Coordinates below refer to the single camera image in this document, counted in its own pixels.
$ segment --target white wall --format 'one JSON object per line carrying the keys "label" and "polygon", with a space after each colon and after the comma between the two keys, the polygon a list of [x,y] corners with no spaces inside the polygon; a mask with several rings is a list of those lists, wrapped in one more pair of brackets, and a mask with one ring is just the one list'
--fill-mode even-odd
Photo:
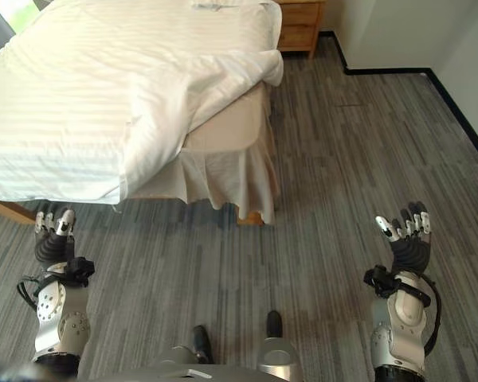
{"label": "white wall", "polygon": [[342,14],[335,32],[349,68],[431,67],[449,34],[478,2],[340,1]]}
{"label": "white wall", "polygon": [[433,69],[478,134],[478,8],[464,29]]}
{"label": "white wall", "polygon": [[478,0],[327,0],[348,67],[432,68],[478,134]]}

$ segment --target robotic arm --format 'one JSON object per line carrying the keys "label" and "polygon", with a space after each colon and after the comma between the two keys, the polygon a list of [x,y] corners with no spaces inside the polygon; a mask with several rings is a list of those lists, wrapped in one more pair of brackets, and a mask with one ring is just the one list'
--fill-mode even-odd
{"label": "robotic arm", "polygon": [[[401,211],[405,227],[396,219],[389,223],[377,216],[394,261],[391,272],[378,265],[364,278],[379,297],[372,306],[374,331],[370,343],[376,382],[423,382],[425,357],[435,345],[441,320],[441,298],[423,273],[430,260],[430,216],[421,202],[410,203],[409,210]],[[430,285],[437,301],[434,332],[425,346],[421,333],[430,297],[421,290],[422,280]]]}
{"label": "robotic arm", "polygon": [[37,302],[26,293],[24,284],[18,285],[18,291],[36,310],[39,320],[33,362],[63,378],[77,375],[90,335],[86,286],[94,273],[94,263],[74,257],[74,223],[74,211],[70,209],[63,213],[57,226],[52,213],[37,214],[35,256],[43,268],[34,292]]}

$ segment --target black baseboard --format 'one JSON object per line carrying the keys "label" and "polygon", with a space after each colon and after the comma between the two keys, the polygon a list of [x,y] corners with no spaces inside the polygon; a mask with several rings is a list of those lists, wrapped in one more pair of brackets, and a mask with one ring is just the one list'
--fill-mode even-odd
{"label": "black baseboard", "polygon": [[321,31],[319,32],[320,37],[331,37],[335,41],[336,48],[338,49],[340,60],[342,61],[343,72],[348,76],[359,76],[367,74],[397,74],[397,73],[424,73],[427,75],[427,78],[430,80],[432,85],[436,88],[437,92],[441,98],[445,101],[449,110],[453,113],[458,123],[462,126],[465,134],[471,140],[471,143],[474,145],[478,151],[478,134],[475,132],[471,123],[465,117],[464,113],[460,110],[458,105],[455,103],[451,95],[446,90],[445,86],[439,81],[436,76],[436,73],[433,72],[431,68],[372,68],[372,69],[349,69],[347,65],[347,60],[343,55],[342,47],[336,38],[335,32],[332,30]]}

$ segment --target wooden nightstand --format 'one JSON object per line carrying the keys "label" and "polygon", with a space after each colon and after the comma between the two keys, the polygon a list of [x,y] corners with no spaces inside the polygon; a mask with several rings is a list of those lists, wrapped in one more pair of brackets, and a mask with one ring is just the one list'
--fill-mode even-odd
{"label": "wooden nightstand", "polygon": [[308,52],[308,58],[313,58],[326,0],[276,2],[280,4],[283,14],[278,49],[281,52]]}

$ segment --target striped carpet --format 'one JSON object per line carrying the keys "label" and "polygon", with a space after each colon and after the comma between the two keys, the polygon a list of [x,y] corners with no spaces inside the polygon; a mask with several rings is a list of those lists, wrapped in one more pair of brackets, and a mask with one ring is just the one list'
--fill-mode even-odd
{"label": "striped carpet", "polygon": [[[478,153],[425,76],[345,76],[330,38],[313,61],[285,65],[272,93],[275,226],[239,228],[232,207],[206,202],[73,206],[76,250],[97,269],[82,379],[149,365],[189,345],[197,324],[219,362],[253,367],[278,309],[306,380],[373,380],[374,293],[362,276],[390,264],[373,218],[419,199],[433,217],[428,273],[444,304],[428,380],[478,381]],[[32,228],[0,218],[1,362],[33,355],[37,320],[14,287],[37,269]]]}

